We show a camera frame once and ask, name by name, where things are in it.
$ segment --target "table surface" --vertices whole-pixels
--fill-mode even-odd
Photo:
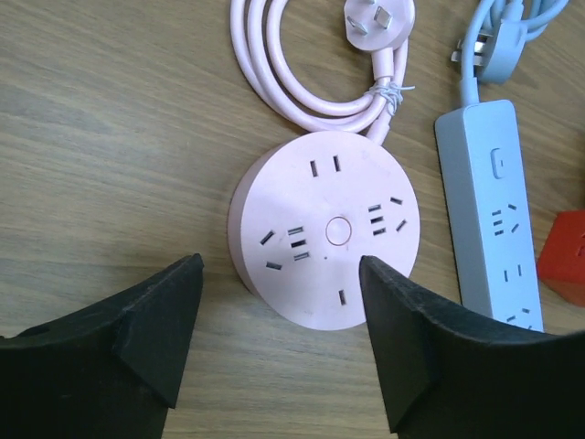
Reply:
[[[385,147],[420,203],[412,279],[459,300],[433,122],[458,105],[448,61],[475,2],[419,2],[406,84]],[[371,83],[342,2],[295,0],[282,25],[294,73],[332,100]],[[0,3],[0,333],[12,336],[200,252],[206,284],[165,438],[387,438],[365,325],[316,332],[247,293],[229,259],[234,188],[302,133],[239,71],[229,1]],[[516,104],[535,251],[557,212],[585,203],[585,4],[573,2],[486,100]],[[546,287],[547,331],[585,310]]]

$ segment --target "cable tie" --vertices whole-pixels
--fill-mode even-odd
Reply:
[[[379,94],[386,99],[386,101],[388,101],[386,109],[390,116],[394,117],[396,110],[402,104],[402,101],[404,101],[402,92],[410,90],[414,90],[414,87],[400,87],[397,83],[391,82],[388,85],[373,85],[367,91],[367,94]]]

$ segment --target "socket outlet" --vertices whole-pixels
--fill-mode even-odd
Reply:
[[[259,159],[238,185],[228,224],[244,284],[312,329],[365,322],[363,255],[408,276],[419,247],[406,173],[384,148],[344,132],[307,134]]]
[[[514,105],[470,105],[435,131],[463,305],[543,330]]]

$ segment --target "power strip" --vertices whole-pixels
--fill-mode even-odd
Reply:
[[[231,40],[246,79],[311,133],[271,150],[241,179],[229,251],[244,284],[281,316],[344,329],[366,321],[360,258],[376,255],[408,276],[419,248],[414,190],[382,147],[405,90],[414,1],[346,0],[347,40],[371,56],[375,81],[351,102],[323,100],[294,77],[280,41],[286,4],[231,0]]]
[[[468,105],[440,117],[435,131],[463,305],[542,331],[513,103]]]

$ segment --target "switch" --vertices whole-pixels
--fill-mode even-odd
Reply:
[[[500,148],[492,150],[492,170],[494,171],[494,177],[496,178],[505,177],[504,153]]]

